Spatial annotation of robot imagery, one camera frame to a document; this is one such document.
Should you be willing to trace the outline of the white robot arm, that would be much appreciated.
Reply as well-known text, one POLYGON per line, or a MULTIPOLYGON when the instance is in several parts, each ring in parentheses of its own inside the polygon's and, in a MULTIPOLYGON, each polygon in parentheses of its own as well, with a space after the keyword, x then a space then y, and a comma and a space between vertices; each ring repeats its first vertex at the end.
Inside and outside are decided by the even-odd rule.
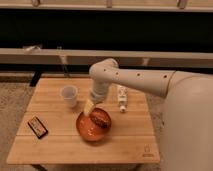
POLYGON ((213 171, 213 75, 121 69, 112 58, 93 64, 89 75, 95 103, 112 83, 164 99, 161 171, 213 171))

